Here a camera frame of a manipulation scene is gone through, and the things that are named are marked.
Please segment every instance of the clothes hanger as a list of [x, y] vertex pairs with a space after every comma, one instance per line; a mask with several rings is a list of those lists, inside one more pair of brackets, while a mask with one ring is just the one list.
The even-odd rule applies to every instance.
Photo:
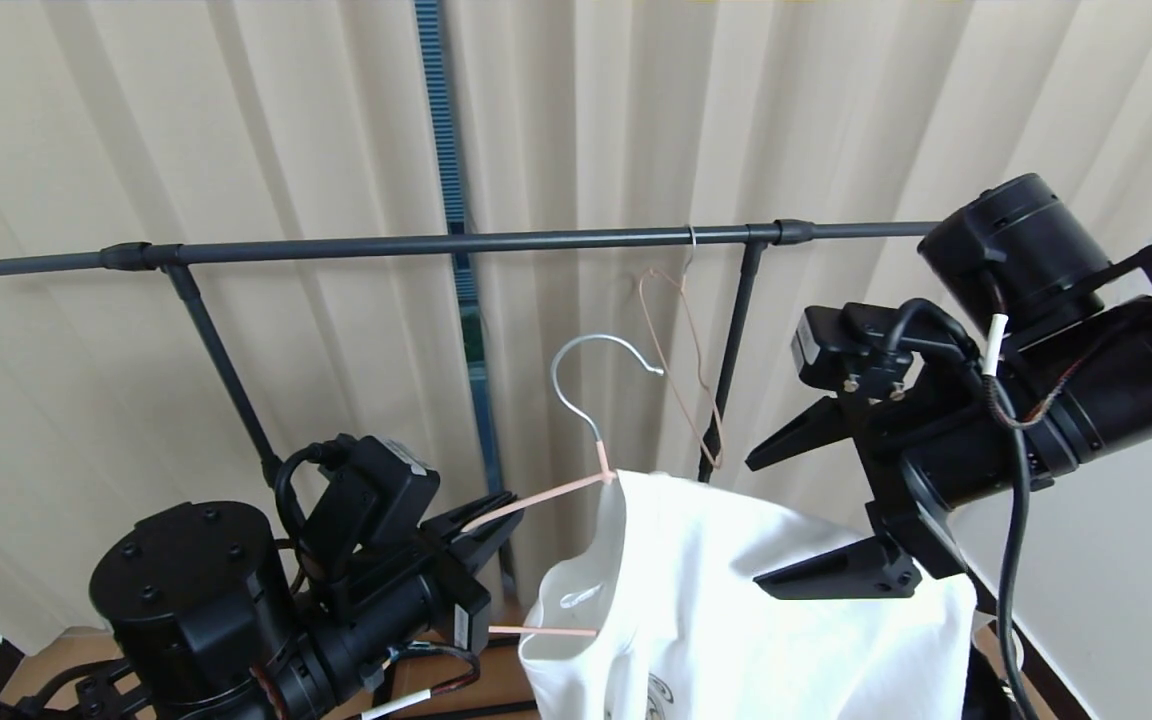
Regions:
[[577, 488], [584, 488], [591, 486], [591, 484], [598, 482], [609, 483], [614, 478], [616, 478], [616, 471], [612, 470], [611, 467], [608, 467], [607, 464], [607, 446], [605, 446], [602, 442], [602, 433], [600, 433], [598, 430], [598, 423], [594, 423], [594, 419], [590, 418], [589, 414], [585, 414], [585, 411], [581, 410], [579, 407], [576, 407], [576, 404], [574, 404], [571, 400], [567, 400], [567, 396], [563, 394], [563, 388], [559, 387], [558, 384], [558, 364], [562, 363], [563, 356], [567, 355], [567, 353], [570, 351], [577, 344], [590, 340], [605, 340], [617, 343], [621, 347], [624, 347], [631, 354], [634, 354], [634, 357], [639, 362], [641, 365], [643, 365], [643, 369], [646, 370], [646, 372], [658, 376], [664, 374], [664, 367], [657, 367], [655, 365], [650, 364], [649, 359], [646, 359], [646, 357], [644, 357], [643, 354], [639, 353], [639, 348], [636, 348], [630, 343], [628, 343], [628, 341], [626, 341], [624, 338], [617, 338], [614, 336], [614, 334], [607, 334], [607, 333], [591, 333], [591, 334], [582, 334], [582, 336], [573, 338], [573, 340], [567, 341], [567, 344], [562, 346], [561, 350], [558, 350], [558, 354], [554, 354], [554, 359], [552, 361], [552, 363], [550, 363], [550, 384], [552, 384], [552, 386], [554, 387], [554, 393], [558, 394], [558, 401], [562, 402], [562, 404], [566, 406], [568, 410], [571, 410], [573, 414], [576, 414], [577, 418], [585, 420], [585, 424], [589, 425], [590, 430], [593, 430], [594, 452], [596, 454], [598, 454], [598, 465], [599, 465], [598, 473], [590, 475], [590, 477], [588, 478], [581, 478], [578, 480], [573, 480], [570, 483], [561, 484], [561, 486], [554, 488], [547, 488], [547, 491], [538, 492], [536, 493], [536, 495], [525, 497], [522, 498], [522, 500], [510, 502], [505, 507], [500, 507], [500, 509], [498, 510], [488, 511], [488, 514], [483, 515], [480, 518], [475, 518], [470, 521], [470, 523], [465, 524], [467, 533], [472, 532], [472, 530], [475, 530], [477, 526], [483, 525], [484, 523], [490, 523], [492, 520], [497, 518], [503, 518], [506, 515], [509, 515], [513, 511], [524, 509], [524, 507], [530, 507], [539, 502], [553, 500], [553, 498], [556, 497], [567, 495], [567, 493], [575, 492], [577, 491]]
[[[687, 252], [687, 260], [682, 264], [682, 279], [676, 281], [669, 276], [668, 273], [659, 268], [647, 268], [643, 274], [639, 274], [639, 304], [643, 306], [643, 316], [647, 323], [647, 332], [652, 334], [652, 343], [657, 348], [657, 356], [660, 357], [660, 365], [664, 366], [664, 378], [669, 382], [669, 389], [673, 392], [673, 397], [679, 402], [679, 409], [682, 410], [682, 416], [687, 419], [687, 425], [691, 427], [691, 434], [696, 439], [696, 442], [700, 446], [700, 453], [708, 461], [710, 468], [715, 470], [721, 469], [723, 465], [723, 456], [726, 456], [727, 448], [727, 437], [723, 432], [723, 419], [722, 414], [718, 411], [718, 401], [714, 397], [714, 392], [708, 387], [708, 382], [705, 382], [704, 365], [702, 361], [700, 353], [700, 336], [696, 333], [696, 320], [691, 316], [691, 305], [687, 304], [687, 271], [691, 268], [691, 260], [696, 258], [696, 229], [691, 225], [687, 226], [687, 232], [691, 234], [691, 250]], [[682, 302], [682, 311], [687, 316], [687, 327], [691, 329], [691, 342], [696, 348], [696, 381], [700, 384], [700, 388], [704, 391], [705, 396], [708, 397], [710, 410], [713, 410], [714, 416], [714, 427], [718, 430], [718, 454], [714, 455], [708, 450], [707, 444], [705, 444], [704, 434], [700, 432], [700, 425], [696, 423], [691, 414], [687, 410], [687, 403], [682, 400], [682, 393], [679, 392], [679, 386], [673, 381], [673, 373], [669, 370], [669, 362], [664, 355], [662, 347], [660, 347], [660, 340], [655, 334], [655, 325], [652, 323], [652, 313], [649, 312], [649, 301], [643, 293], [643, 286], [649, 278], [660, 278], [668, 282], [675, 290], [679, 291], [679, 300]]]

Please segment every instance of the white t-shirt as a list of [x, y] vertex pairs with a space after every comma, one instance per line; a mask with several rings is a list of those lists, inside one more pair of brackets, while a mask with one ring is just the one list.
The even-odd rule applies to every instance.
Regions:
[[751, 578], [858, 539], [850, 529], [666, 473], [602, 487], [594, 540], [554, 564], [518, 659], [547, 720], [950, 719], [975, 592], [780, 601]]

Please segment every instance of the hanger hook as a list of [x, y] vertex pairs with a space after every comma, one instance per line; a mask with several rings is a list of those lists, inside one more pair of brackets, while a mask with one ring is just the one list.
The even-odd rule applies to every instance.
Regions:
[[571, 400], [567, 400], [567, 396], [563, 395], [563, 388], [558, 387], [558, 363], [561, 363], [563, 355], [567, 355], [568, 350], [571, 350], [571, 348], [576, 347], [582, 342], [585, 342], [586, 340], [608, 340], [620, 344], [621, 347], [626, 348], [628, 351], [634, 354], [634, 357], [639, 362], [641, 365], [643, 365], [643, 369], [646, 370], [646, 372], [662, 376], [664, 369], [650, 364], [649, 359], [646, 359], [646, 357], [644, 357], [643, 354], [639, 353], [639, 348], [628, 343], [628, 341], [626, 341], [624, 338], [614, 336], [614, 334], [607, 334], [607, 333], [582, 334], [582, 336], [571, 338], [570, 341], [567, 341], [567, 344], [559, 348], [558, 353], [554, 354], [554, 359], [552, 361], [552, 363], [550, 363], [550, 384], [553, 384], [554, 392], [558, 394], [559, 402], [562, 402], [563, 406], [567, 406], [568, 410], [571, 410], [573, 414], [579, 416], [582, 420], [585, 420], [585, 423], [589, 424], [589, 429], [594, 431], [594, 442], [602, 442], [602, 433], [598, 432], [598, 424], [594, 423], [594, 419], [590, 418], [589, 414], [585, 414], [585, 411], [581, 410], [579, 407], [573, 406]]
[[696, 259], [696, 228], [687, 225], [687, 234], [691, 236], [691, 250], [687, 251], [687, 262], [682, 264], [682, 279], [687, 279], [687, 270], [691, 268], [691, 260]]

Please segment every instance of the wooden floor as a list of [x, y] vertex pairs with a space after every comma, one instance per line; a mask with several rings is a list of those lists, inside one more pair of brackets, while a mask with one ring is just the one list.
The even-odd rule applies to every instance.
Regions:
[[[995, 635], [986, 628], [982, 629], [977, 637], [977, 646], [988, 658], [995, 670], [1002, 669], [1002, 661], [998, 655], [998, 641]], [[121, 657], [122, 652], [115, 646], [113, 638], [105, 634], [75, 632], [61, 637], [51, 646], [46, 647], [38, 655], [26, 657], [20, 665], [10, 682], [6, 684], [1, 700], [17, 702], [26, 694], [36, 692], [47, 680], [56, 675], [60, 670], [67, 669], [81, 662], [94, 662], [99, 660], [111, 660]], [[404, 694], [419, 691], [429, 688], [442, 680], [461, 673], [458, 661], [447, 659], [447, 657], [429, 657], [429, 659], [403, 661], [397, 667], [397, 679], [394, 683], [393, 697], [402, 697]], [[1033, 685], [1029, 685], [1029, 697], [1033, 700], [1038, 717], [1041, 720], [1056, 720], [1051, 707], [1043, 697], [1038, 696]], [[483, 679], [471, 684], [463, 691], [447, 694], [444, 697], [435, 697], [433, 700], [423, 702], [419, 706], [397, 712], [394, 717], [424, 715], [429, 712], [444, 712], [448, 710], [467, 710], [470, 707], [484, 707], [499, 705], [507, 702], [531, 700], [531, 688], [526, 684], [526, 675], [522, 673], [518, 665], [517, 651], [515, 647], [494, 647], [483, 653]], [[76, 702], [73, 684], [52, 698], [50, 707], [71, 707]], [[371, 707], [370, 694], [358, 694], [346, 705], [338, 707], [328, 715], [329, 720], [344, 720], [348, 717], [357, 717], [362, 711]], [[141, 717], [152, 717], [142, 714]], [[531, 712], [515, 712], [510, 715], [493, 715], [500, 720], [532, 720], [539, 719], [539, 714]]]

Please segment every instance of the curtain fold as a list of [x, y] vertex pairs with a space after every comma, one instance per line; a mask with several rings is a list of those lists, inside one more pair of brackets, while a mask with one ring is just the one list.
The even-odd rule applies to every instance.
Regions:
[[[409, 3], [0, 3], [0, 256], [442, 218]], [[483, 495], [447, 258], [196, 274], [275, 450], [387, 434], [444, 475], [433, 511]], [[303, 470], [302, 502], [321, 483]], [[99, 626], [101, 553], [214, 498], [273, 510], [166, 279], [0, 279], [1, 632]]]
[[[1152, 3], [452, 0], [447, 28], [477, 232], [937, 220], [1024, 172], [1047, 179], [1114, 258], [1152, 229]], [[915, 245], [765, 252], [715, 484], [865, 526], [850, 446], [761, 473], [741, 460], [818, 395], [788, 350], [803, 306], [947, 301]], [[547, 387], [550, 357], [589, 332], [650, 351], [635, 278], [653, 265], [677, 273], [685, 252], [475, 260], [508, 487], [593, 470], [588, 430]], [[738, 264], [740, 249], [702, 247], [687, 279], [711, 382]], [[649, 298], [704, 423], [677, 300], [660, 288]], [[566, 363], [563, 387], [599, 420], [613, 464], [695, 477], [698, 448], [666, 384], [611, 346]], [[515, 533], [524, 597], [588, 541], [593, 495], [529, 510]]]

